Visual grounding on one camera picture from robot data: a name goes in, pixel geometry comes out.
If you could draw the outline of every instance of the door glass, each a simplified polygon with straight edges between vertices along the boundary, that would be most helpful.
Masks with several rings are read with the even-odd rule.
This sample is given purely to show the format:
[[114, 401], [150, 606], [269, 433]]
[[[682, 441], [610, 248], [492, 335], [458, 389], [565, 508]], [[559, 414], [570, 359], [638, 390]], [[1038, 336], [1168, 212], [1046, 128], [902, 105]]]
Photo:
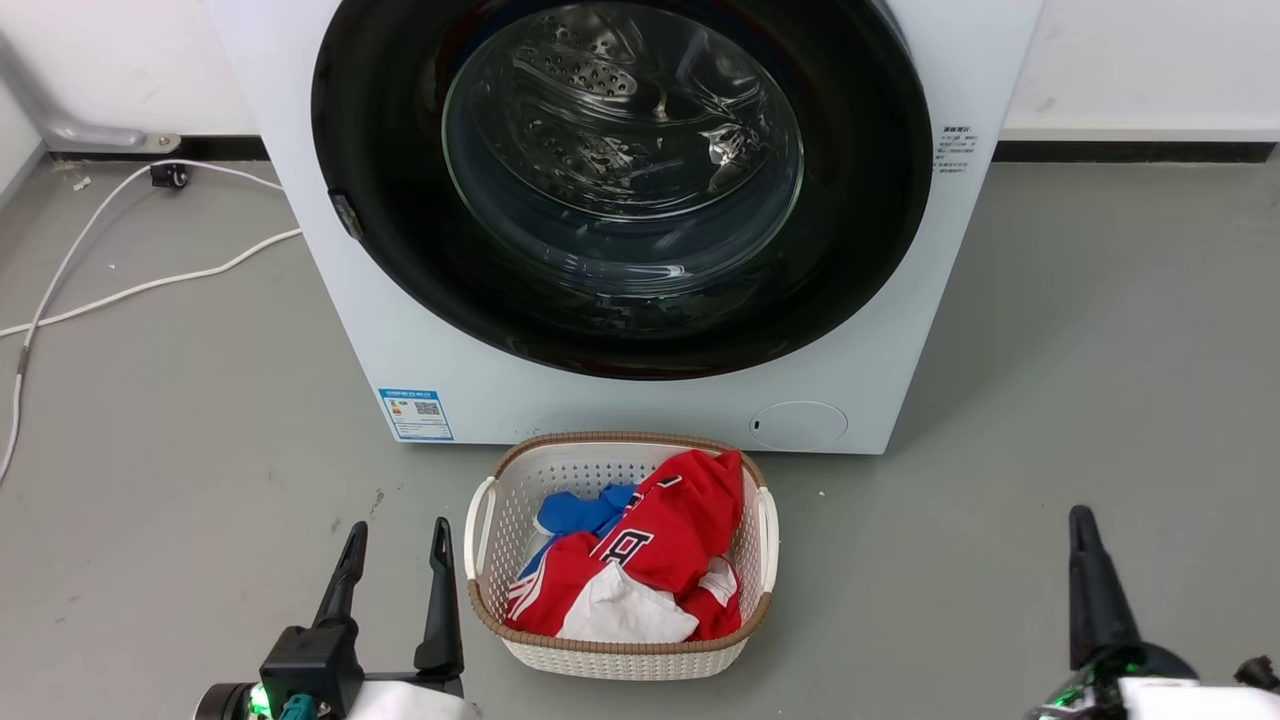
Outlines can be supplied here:
[[486, 40], [443, 132], [453, 182], [513, 261], [599, 295], [694, 293], [741, 269], [803, 176], [795, 114], [754, 58], [626, 3], [556, 8]]

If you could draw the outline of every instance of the white plastic basket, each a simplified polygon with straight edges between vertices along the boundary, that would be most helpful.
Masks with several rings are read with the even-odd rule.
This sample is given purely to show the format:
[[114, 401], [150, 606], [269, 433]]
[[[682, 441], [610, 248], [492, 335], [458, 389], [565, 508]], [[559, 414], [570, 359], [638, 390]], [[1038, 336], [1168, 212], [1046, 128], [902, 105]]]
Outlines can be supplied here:
[[524, 568], [543, 498], [570, 491], [595, 496], [608, 483], [639, 483], [673, 455], [691, 448], [719, 455], [717, 442], [650, 433], [541, 436], [511, 448], [494, 477], [471, 498], [463, 565], [480, 621], [536, 670], [607, 680], [686, 680], [728, 667], [764, 620], [778, 571], [778, 512], [759, 468], [742, 456], [742, 521], [728, 557], [741, 587], [742, 628], [716, 641], [599, 643], [516, 632], [503, 624], [507, 588]]

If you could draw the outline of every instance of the power cord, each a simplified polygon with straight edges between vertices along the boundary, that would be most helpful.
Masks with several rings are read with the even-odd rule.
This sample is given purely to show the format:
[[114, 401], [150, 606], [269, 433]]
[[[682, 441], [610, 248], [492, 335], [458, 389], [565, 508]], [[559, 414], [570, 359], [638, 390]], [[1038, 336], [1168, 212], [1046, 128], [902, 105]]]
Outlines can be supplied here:
[[18, 355], [18, 374], [14, 378], [14, 383], [13, 383], [13, 425], [9, 428], [9, 443], [8, 443], [8, 446], [5, 447], [5, 451], [4, 451], [4, 460], [0, 461], [0, 484], [4, 484], [4, 478], [9, 473], [9, 464], [13, 462], [14, 448], [18, 446], [18, 424], [22, 420], [22, 382], [23, 382], [23, 378], [27, 374], [28, 363], [31, 360], [31, 343], [36, 338], [36, 331], [38, 328], [42, 328], [45, 325], [51, 325], [54, 323], [60, 323], [63, 320], [68, 320], [68, 319], [74, 318], [77, 315], [82, 315], [84, 313], [88, 313], [90, 310], [96, 310], [99, 307], [102, 307], [102, 306], [110, 305], [113, 302], [124, 300], [125, 297], [131, 297], [133, 295], [137, 295], [140, 292], [145, 292], [147, 290], [152, 290], [152, 288], [166, 286], [166, 284], [173, 284], [173, 283], [182, 282], [182, 281], [189, 281], [189, 279], [196, 279], [196, 278], [207, 278], [210, 275], [216, 275], [219, 273], [225, 273], [227, 270], [230, 270], [236, 265], [239, 265], [244, 260], [248, 260], [253, 255], [261, 252], [262, 250], [266, 250], [268, 247], [275, 245], [276, 242], [280, 242], [280, 241], [288, 240], [291, 237], [296, 237], [298, 234], [302, 234], [301, 229], [292, 229], [289, 232], [284, 232], [284, 233], [280, 233], [280, 234], [276, 234], [276, 236], [271, 236], [271, 237], [264, 240], [262, 242], [255, 245], [253, 247], [246, 250], [244, 252], [242, 252], [241, 255], [238, 255], [232, 261], [229, 261], [229, 263], [227, 263], [224, 265], [219, 265], [218, 268], [210, 268], [207, 270], [200, 270], [200, 272], [196, 272], [196, 273], [187, 273], [187, 274], [183, 274], [183, 275], [174, 275], [174, 277], [170, 277], [170, 278], [163, 278], [163, 279], [159, 279], [159, 281], [152, 281], [152, 282], [148, 282], [148, 283], [143, 283], [143, 284], [140, 284], [137, 287], [133, 287], [133, 288], [118, 292], [118, 293], [115, 293], [115, 295], [113, 295], [110, 297], [104, 297], [102, 300], [99, 300], [96, 302], [90, 302], [88, 305], [77, 307], [77, 309], [70, 310], [68, 313], [63, 313], [61, 315], [54, 315], [52, 318], [44, 318], [45, 309], [49, 306], [49, 300], [54, 296], [54, 291], [58, 288], [58, 281], [61, 279], [63, 273], [67, 270], [67, 265], [72, 260], [72, 256], [76, 254], [76, 250], [79, 249], [79, 245], [84, 240], [84, 237], [88, 234], [90, 228], [92, 228], [93, 223], [97, 222], [99, 215], [101, 215], [102, 210], [106, 209], [106, 206], [111, 202], [111, 200], [115, 200], [115, 196], [119, 195], [122, 190], [124, 190], [124, 186], [129, 184], [131, 182], [136, 181], [137, 178], [140, 178], [140, 177], [142, 177], [145, 174], [148, 174], [151, 172], [151, 168], [157, 167], [157, 165], [189, 165], [189, 167], [193, 167], [193, 168], [205, 168], [205, 169], [209, 169], [209, 170], [216, 170], [219, 173], [227, 173], [229, 176], [242, 177], [244, 179], [253, 181], [253, 182], [256, 182], [259, 184], [264, 184], [264, 186], [274, 188], [274, 190], [280, 190], [280, 191], [284, 190], [283, 187], [280, 187], [279, 184], [276, 184], [274, 182], [265, 181], [265, 179], [262, 179], [260, 177], [251, 176], [251, 174], [248, 174], [246, 172], [242, 172], [242, 170], [233, 170], [230, 168], [223, 168], [223, 167], [219, 167], [219, 165], [210, 165], [209, 163], [197, 163], [197, 161], [193, 161], [193, 160], [159, 160], [156, 163], [151, 163], [150, 165], [138, 169], [132, 176], [124, 178], [124, 181], [120, 182], [120, 184], [118, 184], [115, 187], [115, 190], [113, 190], [111, 193], [106, 196], [106, 200], [104, 200], [102, 204], [97, 206], [97, 210], [95, 210], [93, 215], [90, 217], [88, 223], [84, 224], [84, 229], [82, 229], [81, 233], [79, 233], [79, 236], [76, 237], [76, 242], [73, 242], [70, 250], [67, 251], [67, 256], [63, 258], [61, 264], [58, 265], [58, 272], [54, 273], [54, 279], [51, 279], [49, 282], [49, 287], [45, 290], [45, 296], [40, 299], [40, 305], [36, 306], [36, 314], [31, 319], [31, 323], [28, 323], [26, 325], [17, 325], [17, 327], [13, 327], [13, 328], [6, 328], [4, 331], [0, 331], [0, 337], [6, 337], [6, 336], [10, 336], [10, 334], [17, 334], [17, 333], [20, 333], [23, 331], [27, 332], [27, 336], [22, 341], [22, 350], [19, 351], [20, 354]]

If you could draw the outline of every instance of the washing machine door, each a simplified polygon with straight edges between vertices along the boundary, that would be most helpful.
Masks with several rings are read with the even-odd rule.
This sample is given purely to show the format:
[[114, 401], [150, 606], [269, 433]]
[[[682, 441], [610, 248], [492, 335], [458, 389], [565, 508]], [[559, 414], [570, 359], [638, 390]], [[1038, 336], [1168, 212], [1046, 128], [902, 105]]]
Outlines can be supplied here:
[[870, 0], [343, 0], [312, 111], [335, 210], [406, 292], [611, 378], [828, 333], [893, 273], [932, 174]]

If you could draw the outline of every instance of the metal bracket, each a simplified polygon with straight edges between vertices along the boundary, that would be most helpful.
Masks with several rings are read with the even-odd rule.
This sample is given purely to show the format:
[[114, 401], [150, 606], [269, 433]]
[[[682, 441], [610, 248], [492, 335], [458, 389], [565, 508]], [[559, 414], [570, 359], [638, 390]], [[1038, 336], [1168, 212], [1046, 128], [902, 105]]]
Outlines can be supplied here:
[[95, 126], [74, 118], [40, 85], [4, 36], [0, 36], [0, 79], [9, 85], [50, 152], [165, 155], [182, 142], [178, 135]]

